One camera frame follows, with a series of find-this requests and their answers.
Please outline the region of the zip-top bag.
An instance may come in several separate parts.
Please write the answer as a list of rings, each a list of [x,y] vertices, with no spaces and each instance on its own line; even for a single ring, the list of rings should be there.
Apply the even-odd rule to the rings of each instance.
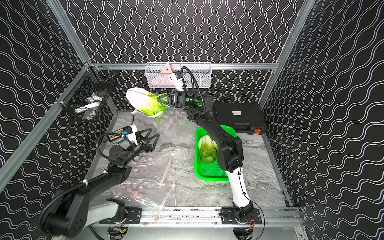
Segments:
[[[125,201],[130,207],[150,211],[159,223],[177,211],[176,183],[152,183],[149,180],[127,180],[118,185],[113,197]]]

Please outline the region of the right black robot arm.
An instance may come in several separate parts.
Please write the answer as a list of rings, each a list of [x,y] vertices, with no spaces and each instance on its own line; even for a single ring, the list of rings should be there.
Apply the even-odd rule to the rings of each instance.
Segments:
[[[159,103],[187,112],[188,119],[203,128],[218,145],[218,164],[226,172],[233,193],[234,219],[246,223],[255,213],[254,206],[260,211],[262,222],[265,213],[251,200],[244,181],[244,152],[242,140],[228,134],[214,119],[211,111],[214,99],[202,94],[192,71],[182,66],[179,71],[169,75],[170,81],[182,86],[177,91],[157,97]]]

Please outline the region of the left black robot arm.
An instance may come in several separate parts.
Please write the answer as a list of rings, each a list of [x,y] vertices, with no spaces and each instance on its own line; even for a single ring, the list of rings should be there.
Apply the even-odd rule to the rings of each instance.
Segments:
[[[155,150],[160,134],[151,134],[152,129],[138,132],[123,131],[121,134],[102,134],[97,142],[105,136],[114,136],[128,143],[128,147],[114,145],[109,154],[103,157],[109,161],[102,174],[71,188],[61,188],[52,201],[43,209],[39,218],[40,229],[50,235],[75,237],[92,222],[89,220],[90,202],[107,189],[126,181],[132,171],[130,162],[139,160],[145,153]]]

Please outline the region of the bagged chinese cabbage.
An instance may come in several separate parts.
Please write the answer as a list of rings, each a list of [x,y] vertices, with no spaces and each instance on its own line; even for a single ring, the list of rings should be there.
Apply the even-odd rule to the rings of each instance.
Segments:
[[[189,123],[185,111],[170,108],[165,111],[159,121],[155,121],[154,126],[159,134],[171,136]]]
[[[123,182],[137,188],[139,185],[163,187],[167,185],[167,178],[171,170],[175,152],[155,155],[149,154],[135,162],[129,163],[132,167],[129,178]]]

